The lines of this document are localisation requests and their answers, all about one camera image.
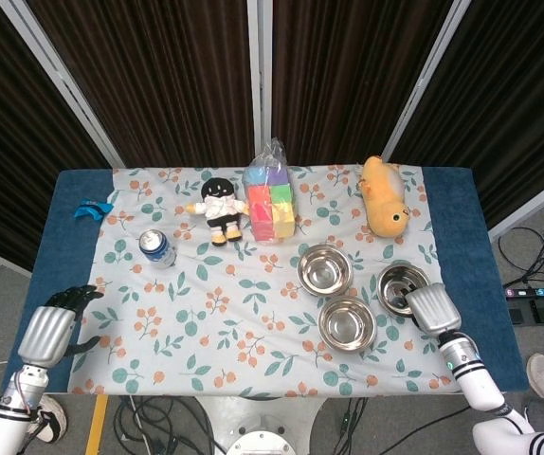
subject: dark curtain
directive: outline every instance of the dark curtain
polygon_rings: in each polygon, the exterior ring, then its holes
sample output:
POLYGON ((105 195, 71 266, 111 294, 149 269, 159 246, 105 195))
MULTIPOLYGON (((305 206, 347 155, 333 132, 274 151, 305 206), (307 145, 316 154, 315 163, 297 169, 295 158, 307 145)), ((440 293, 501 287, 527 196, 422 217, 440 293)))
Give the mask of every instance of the dark curtain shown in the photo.
POLYGON ((245 166, 245 0, 28 0, 129 167, 245 166))
POLYGON ((0 9, 0 256, 31 270, 55 181, 108 167, 0 9))
POLYGON ((490 228, 544 190, 544 1, 470 5, 391 160, 472 168, 490 228))
POLYGON ((291 164, 381 155, 450 0, 276 0, 272 133, 291 164))

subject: plush doll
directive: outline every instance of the plush doll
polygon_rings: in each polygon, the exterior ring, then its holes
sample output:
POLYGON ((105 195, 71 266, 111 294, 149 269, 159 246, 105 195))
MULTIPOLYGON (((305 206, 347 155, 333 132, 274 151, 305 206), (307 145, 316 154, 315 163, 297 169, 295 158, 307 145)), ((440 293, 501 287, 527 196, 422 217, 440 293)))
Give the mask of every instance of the plush doll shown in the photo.
POLYGON ((365 162, 360 180, 367 222, 373 234, 396 237, 403 233, 409 220, 405 205, 405 183, 398 166, 387 164, 380 156, 365 162))
POLYGON ((225 178, 210 178, 200 190, 203 202, 188 204, 186 211, 207 217, 211 243, 223 246, 226 240, 238 242, 243 233, 238 227, 241 213, 248 214, 248 206, 234 196, 232 182, 225 178))

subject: colorful block toy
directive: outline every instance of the colorful block toy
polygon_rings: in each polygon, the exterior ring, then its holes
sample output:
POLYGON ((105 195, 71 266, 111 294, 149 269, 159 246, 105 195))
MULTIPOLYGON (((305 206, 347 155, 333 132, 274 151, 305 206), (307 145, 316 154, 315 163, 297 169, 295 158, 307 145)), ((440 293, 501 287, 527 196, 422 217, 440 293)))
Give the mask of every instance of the colorful block toy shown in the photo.
POLYGON ((270 202, 272 204, 279 204, 283 202, 291 203, 293 201, 293 193, 291 192, 291 185, 277 185, 270 187, 270 202))
POLYGON ((295 213, 286 168, 248 167, 244 182, 255 240, 291 237, 295 232, 295 213))

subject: robotic arm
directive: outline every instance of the robotic arm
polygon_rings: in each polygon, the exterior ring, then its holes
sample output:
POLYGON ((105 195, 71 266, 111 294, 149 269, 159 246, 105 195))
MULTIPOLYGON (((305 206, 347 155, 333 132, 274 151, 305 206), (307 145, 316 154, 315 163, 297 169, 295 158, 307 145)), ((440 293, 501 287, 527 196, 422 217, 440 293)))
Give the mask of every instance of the robotic arm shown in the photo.
POLYGON ((435 283, 417 289, 407 293, 405 299, 420 329, 438 338, 446 366, 462 388, 468 404, 497 417, 472 429, 479 452, 482 455, 544 455, 544 433, 535 432, 529 422, 505 402, 481 361, 476 343, 458 332, 462 318, 444 285, 435 283))
POLYGON ((86 305, 103 296, 95 290, 91 285, 71 287, 34 312, 18 351, 25 365, 13 374, 0 399, 0 455, 19 451, 27 427, 36 419, 36 409, 48 384, 47 370, 64 355, 88 351, 98 343, 99 337, 92 337, 82 345, 68 346, 86 305))

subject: metal bowl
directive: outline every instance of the metal bowl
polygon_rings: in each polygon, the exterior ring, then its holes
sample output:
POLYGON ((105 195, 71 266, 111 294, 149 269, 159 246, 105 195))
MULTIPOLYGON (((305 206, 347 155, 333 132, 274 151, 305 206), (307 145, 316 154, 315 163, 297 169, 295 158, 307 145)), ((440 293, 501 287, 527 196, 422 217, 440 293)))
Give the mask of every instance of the metal bowl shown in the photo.
POLYGON ((405 294, 430 284, 424 271, 410 264, 394 264, 377 278, 377 297, 396 316, 412 318, 405 294))
POLYGON ((337 248, 314 245, 304 251, 298 262, 298 276, 306 291, 329 297, 346 292, 352 283, 352 264, 337 248))
POLYGON ((331 299, 322 307, 318 329, 328 346, 346 353, 367 349, 377 334, 372 311, 364 301, 349 296, 331 299))

